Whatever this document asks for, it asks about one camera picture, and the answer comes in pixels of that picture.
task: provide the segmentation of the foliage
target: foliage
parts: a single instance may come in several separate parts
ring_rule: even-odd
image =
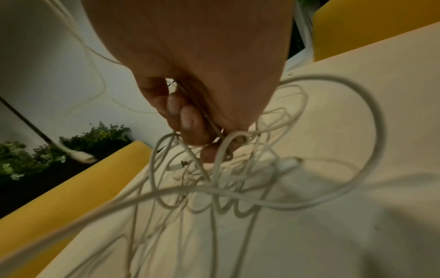
[[[60,137],[60,142],[66,147],[90,152],[97,147],[106,146],[109,141],[130,141],[130,129],[124,125],[106,126],[99,122],[97,127],[92,127],[90,132],[72,138]],[[34,149],[31,155],[26,151],[26,145],[19,142],[6,142],[0,144],[0,180],[19,180],[43,171],[55,164],[64,163],[66,154],[55,146],[40,146]]]

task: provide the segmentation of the hand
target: hand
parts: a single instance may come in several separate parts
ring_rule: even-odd
[[[218,143],[200,107],[225,134],[246,131],[280,79],[292,0],[83,0],[107,49],[135,76],[146,100],[186,144]],[[183,85],[169,94],[165,78]],[[239,147],[235,142],[231,148]]]

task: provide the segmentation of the yellow backrest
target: yellow backrest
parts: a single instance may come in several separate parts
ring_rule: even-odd
[[[313,16],[319,61],[440,21],[440,0],[330,0]]]
[[[0,219],[0,257],[113,199],[147,165],[150,154],[148,146],[133,142]],[[74,237],[51,246],[9,278],[35,278]]]

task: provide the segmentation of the white wall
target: white wall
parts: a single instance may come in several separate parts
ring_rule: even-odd
[[[87,43],[111,57],[96,37],[80,0],[64,1],[81,26]],[[49,137],[74,136],[97,125],[124,124],[137,140],[150,146],[169,133],[166,121],[139,92],[125,67],[93,56],[107,94],[124,105],[149,112],[135,113],[106,96],[67,113],[99,93],[100,84],[87,67],[80,43],[43,1],[0,1],[0,95]],[[0,142],[20,140],[29,147],[43,143],[29,128],[0,106]]]

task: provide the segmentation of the planter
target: planter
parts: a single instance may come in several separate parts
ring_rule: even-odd
[[[131,141],[124,140],[102,140],[92,149],[84,151],[94,155],[100,161],[130,143]],[[20,180],[2,181],[0,183],[0,218],[26,205],[92,165],[82,164],[67,158],[66,162],[53,163],[40,173],[24,176]]]

